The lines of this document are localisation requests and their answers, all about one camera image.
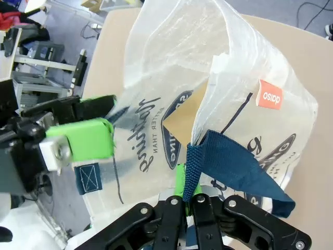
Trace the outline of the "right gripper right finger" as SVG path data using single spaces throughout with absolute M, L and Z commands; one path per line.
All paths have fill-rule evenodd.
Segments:
M 190 202 L 199 249 L 229 249 L 226 235 L 249 249 L 310 249 L 312 239 L 303 231 L 257 207 L 239 195 L 222 201 L 204 186 Z

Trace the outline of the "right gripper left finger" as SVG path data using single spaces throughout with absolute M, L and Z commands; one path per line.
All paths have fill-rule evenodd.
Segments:
M 180 232 L 186 230 L 182 198 L 185 165 L 176 166 L 176 186 L 159 195 L 153 207 L 138 203 L 76 249 L 177 249 Z

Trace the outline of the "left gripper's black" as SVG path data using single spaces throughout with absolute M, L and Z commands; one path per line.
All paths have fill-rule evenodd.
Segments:
M 61 171 L 74 162 L 110 158 L 114 128 L 103 117 L 115 100 L 115 95 L 63 97 L 25 109 L 20 117 L 13 81 L 1 81 L 1 192 L 26 195 L 42 190 L 52 195 L 47 170 Z M 45 129 L 25 117 L 48 112 L 62 125 L 47 129 L 43 139 Z

